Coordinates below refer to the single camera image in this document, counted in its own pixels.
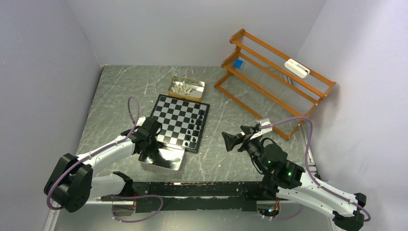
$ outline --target black square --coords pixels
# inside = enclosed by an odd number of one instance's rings
[[[194,143],[194,142],[190,142],[190,144],[189,144],[189,148],[193,148],[193,149],[195,149],[195,143]]]
[[[176,144],[181,146],[183,145],[183,142],[184,140],[177,139]]]
[[[165,143],[170,142],[170,138],[171,137],[165,136],[164,139],[163,139],[163,142],[165,142]]]

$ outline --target blue block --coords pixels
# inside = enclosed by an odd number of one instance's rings
[[[234,67],[236,67],[238,69],[241,69],[243,67],[243,61],[239,60],[239,59],[235,60],[234,61]]]

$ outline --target orange wooden rack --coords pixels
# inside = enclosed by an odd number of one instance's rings
[[[226,74],[219,80],[217,83],[215,83],[214,87],[220,90],[222,93],[226,94],[228,97],[230,97],[233,101],[235,101],[237,104],[239,104],[241,107],[243,107],[245,110],[253,114],[256,118],[261,119],[262,116],[251,109],[248,105],[244,104],[242,101],[234,97],[231,93],[229,93],[226,89],[222,88],[221,84],[225,82],[229,77],[231,76],[236,76],[239,79],[243,80],[245,83],[249,84],[274,102],[276,102],[278,105],[283,107],[285,110],[290,112],[294,116],[306,116],[309,117],[310,114],[315,110],[317,105],[327,97],[327,95],[330,93],[330,91],[333,89],[334,85],[336,82],[330,81],[329,79],[325,78],[324,76],[320,75],[319,73],[313,71],[309,67],[306,67],[310,70],[310,74],[307,76],[307,78],[313,77],[316,78],[317,80],[321,81],[325,85],[327,85],[326,90],[324,92],[318,90],[317,87],[313,86],[313,84],[305,82],[303,79],[299,78],[298,76],[292,74],[289,70],[286,68],[274,63],[273,61],[267,59],[260,53],[256,52],[255,50],[249,48],[248,46],[244,45],[242,42],[243,39],[250,39],[251,41],[255,42],[256,44],[262,46],[264,49],[266,49],[267,52],[272,52],[279,56],[280,58],[284,60],[290,59],[290,57],[283,52],[277,50],[276,48],[268,45],[264,41],[256,38],[255,36],[249,34],[246,32],[244,29],[241,29],[237,33],[235,33],[229,42],[231,44],[235,44],[236,48],[234,52],[222,63],[222,67],[227,70]],[[255,57],[258,60],[261,60],[264,65],[260,64],[259,62],[255,61],[255,58],[250,58],[249,56]],[[273,93],[269,92],[268,90],[264,89],[263,87],[259,86],[255,82],[253,82],[250,78],[246,77],[242,72],[240,72],[236,67],[234,67],[233,63],[237,59],[242,59],[250,63],[251,65],[255,66],[256,68],[260,69],[261,71],[265,72],[268,74],[270,78],[274,78],[278,82],[280,82],[284,87],[286,87],[288,90],[292,90],[296,93],[297,96],[303,97],[306,100],[310,101],[313,103],[313,105],[310,107],[310,109],[306,113],[301,113],[294,109],[293,106],[289,105],[287,102],[284,102],[283,100],[279,99],[278,96],[273,95]],[[295,85],[291,84],[290,82],[286,81],[285,79],[279,77],[276,75],[271,69],[274,69],[276,71],[279,71],[283,75],[287,76],[289,79],[294,81]],[[280,134],[282,137],[284,137],[286,140],[289,140],[293,134],[300,128],[300,125],[304,121],[300,121],[297,126],[293,129],[293,131],[289,134],[286,134],[282,130],[278,128],[274,128],[274,131]]]

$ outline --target white wall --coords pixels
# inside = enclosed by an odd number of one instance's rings
[[[76,153],[99,64],[64,0],[0,1],[0,230],[43,230],[43,188]]]
[[[220,66],[249,33],[296,55],[326,0],[68,0],[102,64]]]
[[[328,0],[297,59],[338,82],[312,118],[319,172],[362,192],[365,231],[408,230],[408,3]]]

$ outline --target cable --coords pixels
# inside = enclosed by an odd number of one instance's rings
[[[309,174],[310,178],[313,180],[313,182],[314,182],[315,184],[317,184],[317,186],[321,187],[324,191],[326,191],[326,192],[332,194],[333,196],[336,196],[336,197],[338,197],[338,198],[340,198],[340,199],[342,199],[342,200],[344,200],[344,201],[346,201],[346,202],[348,202],[348,203],[351,203],[351,204],[355,205],[357,208],[359,208],[361,211],[363,211],[363,212],[367,215],[367,219],[364,219],[364,221],[365,221],[365,222],[370,221],[370,220],[371,220],[371,215],[370,215],[370,213],[368,213],[368,211],[367,211],[365,208],[363,208],[362,206],[360,206],[359,204],[357,204],[357,203],[355,203],[355,202],[351,202],[350,199],[345,198],[345,197],[343,197],[343,196],[341,196],[341,195],[339,195],[339,194],[337,194],[337,193],[331,191],[330,189],[328,189],[328,188],[326,188],[326,187],[324,187],[324,186],[321,186],[321,184],[320,184],[320,183],[316,180],[316,178],[312,175],[312,172],[311,172],[310,169],[309,169],[309,164],[308,164],[308,161],[307,161],[308,151],[309,151],[309,148],[310,148],[310,141],[311,141],[311,139],[312,139],[312,132],[313,132],[313,123],[312,123],[312,120],[311,120],[311,119],[309,119],[308,117],[304,117],[304,116],[295,116],[295,117],[292,117],[292,118],[284,119],[284,120],[282,120],[282,121],[279,121],[279,122],[274,123],[274,124],[271,124],[271,125],[261,126],[261,128],[275,127],[275,126],[277,126],[277,125],[279,125],[279,124],[283,124],[283,123],[286,123],[286,122],[289,122],[289,121],[292,121],[292,120],[298,120],[298,119],[306,120],[306,121],[308,121],[309,124],[310,124],[310,132],[309,132],[309,134],[308,134],[308,136],[307,136],[307,145],[306,145],[306,153],[305,153],[306,171],[307,171],[307,173]]]
[[[255,163],[254,163],[254,160],[253,159],[251,159],[251,162],[252,162],[252,164],[254,165],[254,167],[255,167],[255,169],[256,169],[256,171],[259,173],[259,174],[261,174],[262,175],[262,172],[258,169],[258,167],[255,165]]]
[[[144,196],[115,196],[115,195],[109,195],[111,198],[116,198],[116,199],[121,199],[121,200],[133,200],[133,199],[141,199],[141,198],[148,198],[148,197],[156,197],[156,198],[159,198],[160,199],[160,207],[159,207],[159,209],[158,210],[156,210],[153,214],[151,214],[150,216],[147,216],[147,217],[145,217],[145,218],[143,218],[143,219],[139,219],[139,220],[122,220],[122,219],[119,219],[119,218],[117,218],[117,217],[115,217],[115,212],[114,212],[114,207],[112,207],[112,210],[111,210],[111,212],[112,212],[112,219],[115,219],[115,220],[117,220],[117,221],[119,221],[119,222],[123,222],[123,223],[137,223],[137,222],[141,222],[141,221],[145,221],[145,220],[147,220],[147,219],[150,219],[150,218],[152,218],[152,217],[154,217],[154,216],[156,216],[159,212],[160,212],[160,210],[162,209],[162,207],[163,207],[163,198],[161,197],[161,196],[159,196],[159,195],[144,195]]]
[[[130,111],[130,100],[131,100],[131,99],[134,99],[134,100],[136,101],[136,103],[137,103],[137,106],[138,106],[138,110],[137,110],[138,113],[137,113],[137,118],[136,118],[136,120],[134,120],[133,115],[132,115],[132,113],[131,113],[131,111]],[[136,125],[137,125],[137,123],[138,123],[138,119],[139,119],[139,113],[140,113],[139,101],[136,99],[136,97],[130,96],[130,97],[127,99],[127,102],[128,102],[128,103],[127,103],[127,107],[128,107],[127,110],[129,111],[130,119],[131,119],[132,122],[133,122],[133,127],[130,129],[130,131],[129,131],[129,133],[127,134],[127,136],[126,136],[125,138],[123,138],[122,140],[119,140],[117,143],[113,142],[113,143],[110,143],[110,144],[108,144],[108,145],[106,145],[106,146],[104,146],[104,147],[101,147],[100,149],[96,150],[94,153],[91,153],[89,156],[86,156],[86,157],[84,157],[84,158],[78,160],[78,161],[77,161],[76,163],[74,163],[71,167],[69,167],[69,168],[54,182],[54,184],[51,186],[50,190],[48,191],[48,194],[47,194],[47,206],[48,206],[50,209],[52,209],[52,210],[62,209],[62,206],[61,206],[61,207],[54,207],[54,206],[51,204],[51,195],[52,195],[52,193],[54,192],[54,190],[57,188],[58,184],[64,179],[65,176],[67,176],[74,168],[76,168],[78,165],[80,165],[80,164],[83,163],[84,161],[89,160],[90,158],[96,156],[97,154],[99,154],[99,153],[101,153],[101,152],[103,152],[103,151],[105,151],[105,150],[107,150],[107,149],[109,149],[109,148],[111,148],[111,147],[113,147],[113,146],[115,146],[115,145],[118,145],[118,144],[120,144],[120,143],[125,142],[125,141],[129,138],[129,136],[132,134],[132,132],[135,130]],[[159,209],[158,209],[155,213],[153,213],[152,215],[150,215],[150,216],[148,216],[148,217],[146,217],[146,218],[144,218],[144,219],[141,219],[141,220],[138,220],[138,221],[122,221],[121,219],[118,219],[118,218],[115,218],[115,217],[114,217],[115,220],[118,220],[118,221],[121,221],[121,222],[125,222],[125,223],[132,223],[132,222],[139,222],[139,221],[147,220],[147,219],[149,219],[149,218],[155,216],[155,215],[160,211],[160,209],[162,209],[162,207],[163,207],[163,199],[162,199],[160,196],[158,196],[158,195],[134,196],[134,197],[129,197],[129,198],[127,198],[127,197],[118,197],[118,196],[111,195],[110,197],[112,197],[112,198],[118,198],[118,199],[139,199],[139,198],[146,198],[146,197],[157,197],[157,198],[160,199],[161,204],[160,204]]]

